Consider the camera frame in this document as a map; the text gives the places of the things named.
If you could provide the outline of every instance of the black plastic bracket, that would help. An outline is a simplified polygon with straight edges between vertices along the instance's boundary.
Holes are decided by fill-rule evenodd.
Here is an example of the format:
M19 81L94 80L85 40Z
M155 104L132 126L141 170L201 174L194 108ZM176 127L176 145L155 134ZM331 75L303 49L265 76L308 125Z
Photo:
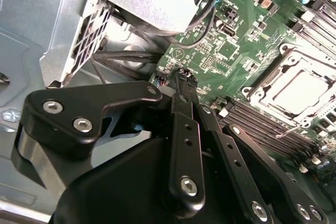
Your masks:
M274 223L248 168L232 137L223 134L212 110L199 104L196 112L201 125L202 148L212 151L221 172L230 180L237 199L235 207L239 223Z
M320 207L236 124L223 128L242 153L253 179L282 223L327 224Z
M198 122L193 120L193 103L185 76L176 77L177 93L172 97L169 193L166 204L180 218L190 218L205 204L201 140Z
M40 90L26 98L21 124L31 138L54 152L80 159L91 154L108 109L155 104L161 99L161 92L146 81ZM47 101L58 102L62 111L48 113L43 107ZM89 120L92 129L88 132L76 130L73 123L78 118Z

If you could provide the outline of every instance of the screw hole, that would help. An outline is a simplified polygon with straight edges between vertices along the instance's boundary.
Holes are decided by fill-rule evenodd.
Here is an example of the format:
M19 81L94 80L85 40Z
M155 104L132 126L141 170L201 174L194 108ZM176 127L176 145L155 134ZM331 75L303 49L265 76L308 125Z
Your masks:
M234 162L235 162L235 165L236 165L236 166L238 166L238 167L241 167L241 166L242 166L240 162L238 162L238 161L236 161L236 160L235 160Z
M188 124L186 124L184 127L185 127L187 130L191 131L191 127L190 127Z
M188 145L188 146L193 146L193 143L189 140L189 139L185 139L184 142Z

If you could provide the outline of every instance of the metal bracket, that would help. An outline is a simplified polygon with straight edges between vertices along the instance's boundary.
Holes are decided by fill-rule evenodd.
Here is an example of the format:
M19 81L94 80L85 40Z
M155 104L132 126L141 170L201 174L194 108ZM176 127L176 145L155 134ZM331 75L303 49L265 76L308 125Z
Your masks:
M31 138L54 152L81 159L91 154L109 108L156 104L161 99L161 92L145 81L40 90L26 98L21 123Z
M282 223L327 224L322 209L236 124L223 128L242 153L264 198Z

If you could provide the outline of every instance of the green circuit board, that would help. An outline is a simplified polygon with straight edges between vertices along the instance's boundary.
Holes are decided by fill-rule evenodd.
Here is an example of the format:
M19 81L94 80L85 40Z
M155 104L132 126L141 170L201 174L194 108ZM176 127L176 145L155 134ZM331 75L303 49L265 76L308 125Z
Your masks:
M202 104L212 105L216 98L226 96L247 102L242 88L252 87L265 73L279 57L279 46L285 42L304 45L287 24L302 9L300 0L268 1L271 5L263 0L219 0L216 18L229 24L235 35L229 36L214 23L197 47L183 49L171 45L158 63L157 72L169 76L178 68L189 69L198 79L197 93ZM236 13L234 20L228 17L228 10ZM195 42L205 30L208 19L176 38L185 45ZM155 76L151 82L159 85ZM318 137L311 129L296 132L310 138ZM336 155L335 139L330 135L324 139L329 143L328 155Z

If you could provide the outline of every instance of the mounting hole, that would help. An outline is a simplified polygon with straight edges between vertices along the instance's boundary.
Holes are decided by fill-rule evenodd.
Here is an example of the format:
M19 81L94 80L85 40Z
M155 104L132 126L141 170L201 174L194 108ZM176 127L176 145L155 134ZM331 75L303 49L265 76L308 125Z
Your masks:
M188 145L188 146L193 146L193 143L189 140L189 139L185 139L184 142Z
M3 73L0 72L0 93L7 89L9 86L9 79Z
M238 166L238 167L241 167L241 166L242 166L242 164L241 164L240 162L238 162L238 161L236 161L236 160L234 160L234 162L235 162L235 165L236 165L236 166Z
M184 127L185 127L187 130L191 131L191 127L190 127L189 124L184 125Z

